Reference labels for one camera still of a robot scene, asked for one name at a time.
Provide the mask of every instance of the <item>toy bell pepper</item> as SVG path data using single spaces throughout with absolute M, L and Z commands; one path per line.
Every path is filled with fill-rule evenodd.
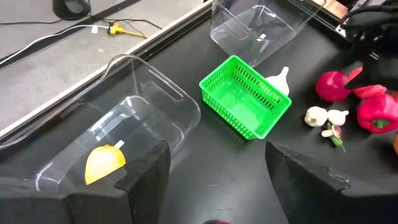
M 354 79 L 357 75 L 359 75 L 362 72 L 362 67 L 357 68 L 356 70 L 353 70 L 349 76 L 348 80 L 351 81 Z M 368 99 L 372 96 L 376 95 L 381 95 L 387 91 L 387 88 L 382 86 L 382 85 L 369 85 L 361 88 L 357 88 L 354 90 L 351 90 L 359 99 Z
M 364 100 L 356 117 L 359 125 L 372 133 L 398 129 L 398 99 L 383 94 Z

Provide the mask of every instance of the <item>garlic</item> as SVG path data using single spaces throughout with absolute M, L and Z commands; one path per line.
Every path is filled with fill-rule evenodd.
M 304 121 L 311 127 L 320 127 L 328 120 L 328 112 L 319 106 L 307 110 Z
M 346 122 L 348 111 L 330 110 L 328 111 L 328 120 L 332 125 L 341 126 Z

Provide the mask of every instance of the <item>green stem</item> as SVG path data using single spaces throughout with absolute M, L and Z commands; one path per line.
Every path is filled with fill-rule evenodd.
M 372 126 L 377 127 L 378 129 L 383 129 L 388 126 L 390 123 L 386 119 L 375 119 L 372 121 Z

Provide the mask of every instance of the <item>plastic toy vegetable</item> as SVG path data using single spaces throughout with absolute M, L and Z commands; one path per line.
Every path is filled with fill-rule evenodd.
M 126 164 L 126 159 L 118 146 L 100 146 L 87 158 L 85 180 L 91 184 Z
M 359 125 L 372 133 L 398 129 L 398 99 L 383 94 L 364 100 L 357 110 Z
M 319 106 L 313 106 L 307 110 L 304 121 L 311 127 L 320 127 L 328 120 L 328 112 Z
M 332 125 L 341 126 L 346 122 L 348 111 L 330 110 L 328 111 L 328 120 Z
M 319 77 L 315 90 L 320 98 L 329 102 L 337 102 L 349 95 L 350 91 L 344 88 L 347 83 L 348 77 L 342 72 L 325 72 Z
M 362 67 L 353 70 L 348 76 L 348 80 L 351 81 L 361 72 L 362 72 Z M 360 99 L 368 99 L 372 96 L 384 94 L 386 91 L 387 88 L 382 85 L 370 85 L 352 90 L 352 92 Z
M 396 150 L 396 153 L 398 155 L 398 132 L 396 133 L 396 138 L 394 139 L 392 145 L 394 146 L 394 149 Z
M 343 140 L 341 140 L 341 137 L 343 135 L 343 131 L 341 130 L 340 126 L 338 125 L 331 125 L 331 123 L 327 123 L 327 129 L 322 131 L 321 135 L 324 138 L 330 138 L 330 140 L 333 142 L 333 144 L 336 147 L 341 147 L 343 149 L 343 152 L 346 152 L 346 149 L 344 148 L 343 145 Z

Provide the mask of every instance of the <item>black table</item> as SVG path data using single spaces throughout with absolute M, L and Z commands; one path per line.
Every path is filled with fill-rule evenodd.
M 290 67 L 287 80 L 293 103 L 265 140 L 245 141 L 201 100 L 199 81 L 228 58 L 209 38 L 209 17 L 210 7 L 203 8 L 138 53 L 182 87 L 201 108 L 199 125 L 172 161 L 159 223 L 201 223 L 213 218 L 233 223 L 287 223 L 264 160 L 267 140 L 338 169 L 348 179 L 363 181 L 352 182 L 353 186 L 358 183 L 359 188 L 349 189 L 348 194 L 397 192 L 398 158 L 391 145 L 392 134 L 369 135 L 361 130 L 354 116 L 357 99 L 329 104 L 315 93 L 316 78 L 338 68 L 347 45 L 341 45 L 321 27 L 317 29 L 316 24 L 310 24 L 260 64 L 256 70 L 265 77 L 278 74 L 284 66 Z M 82 105 L 67 115 L 61 114 L 43 127 L 40 134 L 18 145 L 17 151 L 3 152 L 0 174 L 31 177 L 36 171 L 33 167 L 58 153 L 49 146 L 63 149 L 100 118 L 98 111 L 106 111 L 120 100 L 118 95 L 128 86 L 123 84 L 124 79 L 111 77 L 85 96 L 85 100 L 100 108 L 93 110 Z M 343 136 L 346 154 L 323 139 L 320 129 L 304 124 L 303 115 L 311 106 L 350 111 Z M 372 187 L 361 191 L 365 182 Z

